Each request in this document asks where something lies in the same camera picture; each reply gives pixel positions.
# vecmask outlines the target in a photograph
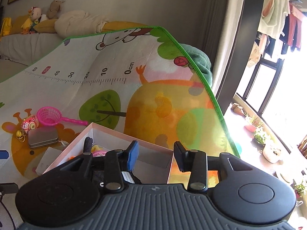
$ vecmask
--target gray curtain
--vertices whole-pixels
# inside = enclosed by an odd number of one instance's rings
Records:
[[[200,49],[208,55],[213,70],[221,32],[224,24],[228,0],[207,0],[204,8],[203,29],[201,32]]]

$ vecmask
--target open box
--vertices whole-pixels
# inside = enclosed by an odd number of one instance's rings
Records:
[[[172,150],[150,144],[96,123],[91,123],[86,127],[45,172],[63,164],[73,156],[80,155],[83,152],[86,137],[91,137],[95,144],[102,146],[107,151],[115,149],[125,150],[133,140],[138,141],[139,157],[135,163],[133,174],[142,183],[163,184],[168,182],[173,160]]]

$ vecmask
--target tin lid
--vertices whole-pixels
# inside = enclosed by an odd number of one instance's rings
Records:
[[[45,126],[29,131],[28,142],[30,147],[42,147],[58,142],[59,136],[54,126]]]

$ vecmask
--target ribbed gray panel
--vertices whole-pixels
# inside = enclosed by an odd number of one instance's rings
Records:
[[[45,230],[23,224],[22,230]],[[293,230],[286,222],[252,227],[220,215],[204,195],[180,184],[129,185],[120,194],[105,196],[101,205],[79,223],[54,230]]]

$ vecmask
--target metal screw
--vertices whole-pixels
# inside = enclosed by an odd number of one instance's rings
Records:
[[[203,190],[206,187],[206,185],[201,182],[193,182],[190,184],[190,187],[191,189],[194,190]]]
[[[117,183],[117,182],[110,182],[110,183],[108,183],[107,185],[106,185],[106,188],[108,189],[108,190],[118,190],[118,189],[120,189],[122,186],[119,184],[119,183]]]

